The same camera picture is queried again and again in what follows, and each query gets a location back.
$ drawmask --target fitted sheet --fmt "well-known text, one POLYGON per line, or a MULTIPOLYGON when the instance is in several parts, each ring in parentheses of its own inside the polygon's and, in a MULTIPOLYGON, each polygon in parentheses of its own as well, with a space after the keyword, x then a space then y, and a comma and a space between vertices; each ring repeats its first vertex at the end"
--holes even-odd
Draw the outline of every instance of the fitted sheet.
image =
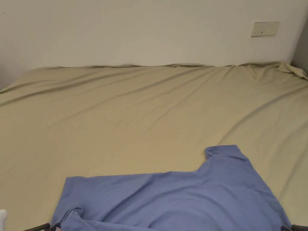
POLYGON ((0 94, 7 230, 50 221, 66 177, 194 171, 236 144, 308 225, 308 82, 285 63, 40 68, 0 94))

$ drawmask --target fabric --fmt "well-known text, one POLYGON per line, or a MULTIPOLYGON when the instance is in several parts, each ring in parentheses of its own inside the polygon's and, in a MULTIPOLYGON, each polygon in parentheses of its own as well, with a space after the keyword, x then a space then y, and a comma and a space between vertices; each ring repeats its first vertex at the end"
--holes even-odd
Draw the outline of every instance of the fabric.
POLYGON ((75 230, 280 230, 291 224, 236 145, 193 172, 67 178, 53 222, 75 230))
POLYGON ((27 72, 0 91, 6 230, 49 222, 69 176, 195 171, 226 144, 308 225, 308 82, 280 65, 27 72))

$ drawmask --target sheet wrinkle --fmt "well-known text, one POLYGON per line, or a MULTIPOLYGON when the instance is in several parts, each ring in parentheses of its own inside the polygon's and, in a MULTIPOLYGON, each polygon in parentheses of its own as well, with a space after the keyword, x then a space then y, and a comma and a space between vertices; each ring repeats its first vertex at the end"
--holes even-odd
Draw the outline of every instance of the sheet wrinkle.
MULTIPOLYGON (((140 71, 140 70, 127 71, 125 73, 122 73, 122 75, 128 74, 128 73, 133 73, 133 72, 138 72, 138 71, 140 71)), ((58 92, 58 91, 64 91, 64 90, 70 89, 72 87, 79 87, 79 86, 82 86, 84 84, 88 84, 88 83, 91 83, 93 81, 97 81, 98 79, 104 79, 104 78, 109 78, 109 77, 113 77, 113 76, 115 76, 115 75, 110 74, 110 75, 106 75, 106 76, 99 76, 99 77, 96 77, 96 78, 93 78, 93 79, 88 79, 88 80, 84 80, 84 81, 81 81, 81 82, 72 83, 70 85, 64 85, 64 86, 60 86, 60 87, 54 87, 54 88, 50 88, 50 89, 45 89, 45 90, 33 92, 33 93, 30 93, 30 94, 27 94, 27 95, 24 95, 24 96, 15 98, 15 99, 8 100, 4 103, 0 103, 0 107, 6 106, 6 105, 11 104, 11 103, 15 103, 15 102, 27 99, 27 98, 31 98, 33 96, 44 95, 44 94, 58 92)))
POLYGON ((303 87, 300 87, 298 89, 295 89, 295 90, 291 90, 285 94, 282 94, 280 96, 277 96, 275 97, 274 99, 271 99, 269 100, 268 102, 262 104, 261 106, 255 108, 254 110, 252 110, 250 113, 248 113, 247 115, 245 115, 244 117, 242 117, 240 120, 238 120, 225 134, 224 136, 222 137, 222 139, 220 140, 220 142, 218 143, 218 145, 221 145, 224 140, 231 134, 233 133, 236 129, 238 129, 238 127, 240 127, 243 123, 245 123, 249 118, 251 118, 252 116, 254 116, 255 114, 259 113, 260 111, 262 111, 264 108, 267 108, 268 106, 278 102, 279 100, 287 97, 287 96, 290 96, 290 95, 293 95, 303 89, 307 88, 307 86, 303 86, 303 87))
POLYGON ((99 86, 97 86, 97 87, 94 87, 94 88, 88 89, 88 90, 86 90, 86 91, 83 91, 83 92, 74 94, 74 95, 72 95, 72 96, 83 95, 83 94, 85 94, 85 93, 87 93, 87 92, 89 92, 89 91, 93 91, 93 90, 96 90, 96 89, 99 89, 99 88, 102 88, 102 87, 106 87, 106 86, 109 86, 109 85, 113 85, 113 84, 115 84, 115 83, 125 82, 125 81, 128 81, 128 80, 132 80, 132 79, 138 78, 138 77, 140 77, 140 76, 144 76, 144 75, 149 74, 149 73, 158 72, 158 71, 163 71, 163 70, 164 70, 164 69, 158 69, 158 70, 148 71, 148 72, 145 72, 145 73, 141 73, 141 74, 139 74, 139 75, 133 75, 133 76, 131 76, 131 77, 127 77, 127 78, 125 78, 125 79, 120 79, 120 80, 117 80, 117 81, 113 81, 113 82, 111 82, 111 83, 101 84, 101 85, 99 85, 99 86))
POLYGON ((163 79, 163 80, 154 82, 154 83, 152 83, 152 84, 149 84, 149 85, 146 85, 146 86, 143 86, 143 87, 140 87, 140 88, 131 90, 131 91, 127 91, 127 92, 122 93, 122 94, 119 94, 119 95, 115 95, 115 96, 113 96, 113 97, 111 97, 111 98, 107 98, 107 99, 102 100, 102 101, 100 101, 100 102, 98 102, 98 103, 95 103, 94 105, 92 105, 92 106, 90 106, 90 107, 86 107, 85 109, 83 109, 83 110, 81 110, 81 111, 79 111, 79 112, 77 112, 77 113, 75 113, 75 114, 73 114, 73 115, 71 115, 71 116, 69 116, 69 117, 67 117, 67 118, 64 118, 64 119, 62 119, 62 120, 59 120, 58 122, 56 122, 56 123, 54 123, 54 124, 48 126, 47 128, 50 128, 50 127, 52 127, 52 126, 58 125, 58 124, 60 124, 60 123, 63 123, 63 122, 65 122, 65 121, 67 121, 68 119, 72 119, 72 118, 74 118, 74 117, 76 117, 76 116, 78 116, 78 115, 80 115, 80 114, 82 114, 82 113, 84 113, 84 112, 87 112, 87 111, 89 111, 89 110, 91 110, 91 109, 94 109, 94 108, 100 106, 101 104, 106 103, 106 102, 109 102, 109 101, 111 101, 111 100, 113 100, 113 99, 117 99, 117 98, 120 98, 120 97, 123 97, 123 96, 127 96, 127 95, 131 95, 131 94, 134 94, 134 93, 137 93, 137 92, 141 92, 141 91, 148 90, 148 89, 150 89, 150 88, 153 88, 153 87, 158 86, 159 84, 161 84, 161 83, 163 83, 163 82, 170 81, 170 80, 172 80, 172 79, 174 79, 174 78, 177 78, 177 77, 182 76, 182 75, 187 74, 187 73, 191 73, 191 72, 198 71, 199 69, 202 69, 202 68, 204 68, 204 67, 194 68, 193 70, 184 71, 184 72, 182 72, 182 73, 173 75, 173 76, 171 76, 171 77, 168 77, 168 78, 166 78, 166 79, 163 79))
POLYGON ((147 98, 147 99, 144 99, 144 100, 142 100, 142 101, 139 101, 139 102, 137 102, 137 103, 135 103, 135 104, 132 104, 132 105, 130 105, 130 106, 127 107, 127 108, 131 108, 131 107, 133 107, 133 106, 140 105, 140 104, 145 103, 145 102, 149 102, 149 101, 151 101, 152 99, 156 99, 156 98, 161 97, 161 96, 169 95, 169 94, 171 94, 172 92, 174 92, 175 90, 178 90, 178 89, 182 88, 183 86, 186 86, 186 85, 189 84, 189 83, 195 82, 196 80, 198 80, 198 79, 204 77, 204 75, 209 74, 209 73, 211 73, 211 72, 213 72, 213 71, 215 71, 215 70, 216 70, 216 69, 213 69, 213 70, 210 70, 210 71, 208 71, 208 72, 206 72, 206 73, 202 73, 202 74, 200 74, 200 75, 198 75, 198 76, 196 76, 196 77, 194 77, 194 78, 192 78, 192 79, 190 79, 190 80, 188 80, 188 81, 186 81, 186 82, 184 82, 184 83, 181 83, 181 84, 177 85, 176 87, 170 88, 170 89, 168 89, 167 91, 164 91, 164 92, 159 93, 159 94, 157 94, 157 95, 151 96, 151 97, 149 97, 149 98, 147 98))
POLYGON ((12 92, 12 91, 15 91, 17 89, 21 89, 21 88, 24 88, 24 87, 27 87, 27 86, 35 85, 35 84, 38 84, 38 83, 44 83, 44 82, 48 82, 48 80, 32 81, 32 82, 29 82, 29 83, 22 83, 22 84, 13 86, 13 87, 7 87, 7 88, 4 88, 3 90, 0 90, 0 94, 12 92))
POLYGON ((206 79, 201 85, 196 87, 193 91, 191 91, 188 95, 186 95, 184 98, 180 99, 177 101, 175 104, 173 104, 170 108, 168 108, 161 116, 159 116, 152 124, 151 126, 145 131, 144 134, 148 133, 156 123, 158 123, 163 117, 165 117, 172 109, 176 108, 179 106, 181 103, 189 99, 193 94, 195 94, 196 91, 198 91, 201 87, 203 87, 211 78, 206 79))

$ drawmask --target white wall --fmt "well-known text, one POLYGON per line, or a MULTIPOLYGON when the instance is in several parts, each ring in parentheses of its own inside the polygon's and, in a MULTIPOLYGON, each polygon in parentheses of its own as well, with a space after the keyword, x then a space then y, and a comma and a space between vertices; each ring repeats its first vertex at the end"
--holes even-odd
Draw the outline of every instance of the white wall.
POLYGON ((307 0, 0 0, 0 85, 42 66, 290 60, 307 0), (253 22, 281 21, 273 38, 253 22))

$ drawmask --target wall plate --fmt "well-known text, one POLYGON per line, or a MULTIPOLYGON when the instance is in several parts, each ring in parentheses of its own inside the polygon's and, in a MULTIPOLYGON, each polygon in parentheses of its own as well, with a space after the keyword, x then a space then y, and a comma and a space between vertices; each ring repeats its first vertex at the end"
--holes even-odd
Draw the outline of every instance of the wall plate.
POLYGON ((274 36, 278 32, 280 22, 255 22, 251 37, 274 36))

